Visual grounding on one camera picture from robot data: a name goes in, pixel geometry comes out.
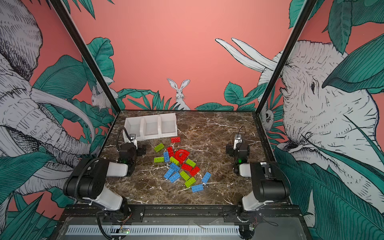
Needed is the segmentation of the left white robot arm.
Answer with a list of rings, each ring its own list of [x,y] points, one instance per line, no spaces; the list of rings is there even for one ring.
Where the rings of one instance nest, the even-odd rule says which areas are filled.
[[[79,202],[95,205],[104,211],[127,213],[126,200],[106,187],[108,177],[130,177],[137,157],[147,152],[147,146],[135,141],[116,145],[119,153],[117,162],[107,159],[83,159],[75,167],[64,184],[63,193]]]

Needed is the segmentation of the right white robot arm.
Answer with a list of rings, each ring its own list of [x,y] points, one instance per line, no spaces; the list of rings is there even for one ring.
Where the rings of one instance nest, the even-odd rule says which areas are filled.
[[[290,196],[291,184],[276,163],[249,162],[250,147],[239,140],[226,145],[226,154],[234,158],[234,173],[251,179],[252,191],[241,201],[244,211],[255,212]]]

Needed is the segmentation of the green brick bottom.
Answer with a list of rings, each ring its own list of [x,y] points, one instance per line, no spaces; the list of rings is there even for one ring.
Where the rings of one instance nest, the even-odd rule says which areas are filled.
[[[189,178],[186,182],[185,182],[185,186],[186,188],[190,188],[193,184],[195,184],[197,180],[194,178],[194,177],[191,177]]]

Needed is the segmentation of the white three-compartment bin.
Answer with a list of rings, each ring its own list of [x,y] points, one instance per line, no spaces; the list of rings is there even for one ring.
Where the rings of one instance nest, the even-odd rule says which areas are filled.
[[[124,127],[137,141],[178,136],[175,113],[126,118]]]

